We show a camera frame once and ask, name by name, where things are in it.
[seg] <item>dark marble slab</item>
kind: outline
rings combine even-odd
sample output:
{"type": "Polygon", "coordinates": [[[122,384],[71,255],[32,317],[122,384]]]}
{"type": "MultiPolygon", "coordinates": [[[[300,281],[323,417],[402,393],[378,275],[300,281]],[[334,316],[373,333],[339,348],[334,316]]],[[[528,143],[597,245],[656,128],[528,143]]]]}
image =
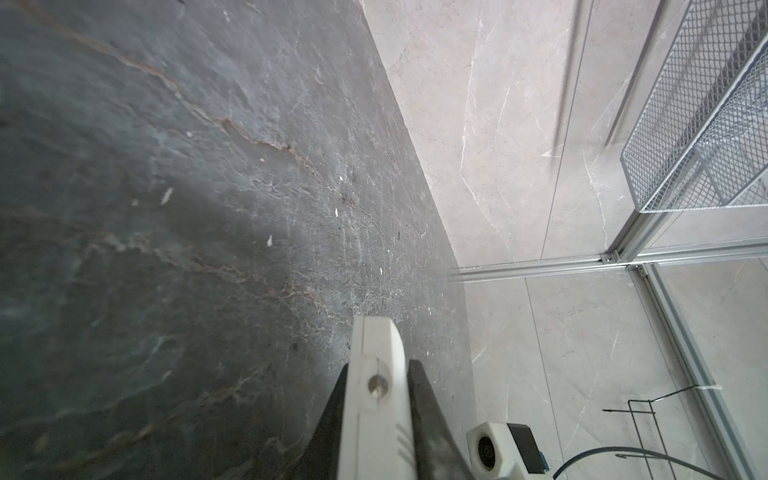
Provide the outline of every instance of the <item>dark marble slab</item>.
{"type": "Polygon", "coordinates": [[[0,5],[3,478],[271,478],[353,313],[454,435],[463,287],[355,2],[0,5]]]}

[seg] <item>metal basket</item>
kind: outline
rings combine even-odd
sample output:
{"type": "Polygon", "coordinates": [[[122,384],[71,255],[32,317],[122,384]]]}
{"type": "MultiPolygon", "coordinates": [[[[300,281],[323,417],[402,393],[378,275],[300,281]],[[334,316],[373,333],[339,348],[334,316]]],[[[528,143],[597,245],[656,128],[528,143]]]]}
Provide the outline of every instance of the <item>metal basket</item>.
{"type": "Polygon", "coordinates": [[[692,0],[621,152],[640,212],[768,204],[766,2],[692,0]]]}

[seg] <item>round hole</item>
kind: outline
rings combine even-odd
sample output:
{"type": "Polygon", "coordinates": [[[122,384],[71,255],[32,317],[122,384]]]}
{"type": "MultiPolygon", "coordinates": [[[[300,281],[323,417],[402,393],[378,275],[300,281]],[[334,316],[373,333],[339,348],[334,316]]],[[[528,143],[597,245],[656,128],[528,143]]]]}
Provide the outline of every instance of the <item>round hole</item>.
{"type": "Polygon", "coordinates": [[[489,471],[493,470],[493,466],[496,465],[496,450],[490,438],[484,436],[478,440],[478,454],[485,468],[489,471]]]}
{"type": "Polygon", "coordinates": [[[380,399],[389,391],[389,384],[381,375],[374,375],[368,381],[368,391],[374,399],[380,399]]]}

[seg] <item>wire mesh basket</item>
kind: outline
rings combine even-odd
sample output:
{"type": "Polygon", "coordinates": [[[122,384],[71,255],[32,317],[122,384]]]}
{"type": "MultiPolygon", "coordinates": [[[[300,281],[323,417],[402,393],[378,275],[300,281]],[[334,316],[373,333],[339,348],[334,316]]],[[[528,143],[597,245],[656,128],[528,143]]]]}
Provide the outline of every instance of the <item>wire mesh basket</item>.
{"type": "Polygon", "coordinates": [[[691,0],[621,153],[640,212],[768,204],[766,2],[691,0]]]}

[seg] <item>black cable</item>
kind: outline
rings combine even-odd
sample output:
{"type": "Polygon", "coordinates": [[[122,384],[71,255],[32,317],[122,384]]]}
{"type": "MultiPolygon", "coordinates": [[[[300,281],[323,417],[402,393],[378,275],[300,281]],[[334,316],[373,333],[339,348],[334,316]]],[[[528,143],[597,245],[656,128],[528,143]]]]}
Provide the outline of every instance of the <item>black cable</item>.
{"type": "Polygon", "coordinates": [[[677,463],[678,465],[682,465],[685,468],[690,468],[694,472],[699,472],[701,475],[706,475],[709,478],[714,478],[715,480],[725,480],[723,477],[718,477],[714,473],[708,472],[707,470],[704,470],[703,468],[699,468],[695,465],[691,465],[688,462],[683,462],[679,458],[670,457],[669,455],[665,455],[663,453],[654,452],[653,450],[646,450],[646,449],[636,449],[635,447],[600,447],[599,449],[592,449],[587,450],[586,452],[582,452],[578,455],[576,455],[574,458],[571,458],[566,463],[563,464],[558,470],[554,473],[552,476],[552,480],[555,480],[562,472],[565,471],[566,468],[570,467],[574,463],[578,462],[582,458],[587,458],[590,455],[595,455],[598,453],[603,452],[632,452],[632,453],[642,453],[644,455],[649,455],[656,458],[662,458],[664,460],[668,460],[673,463],[677,463]]]}

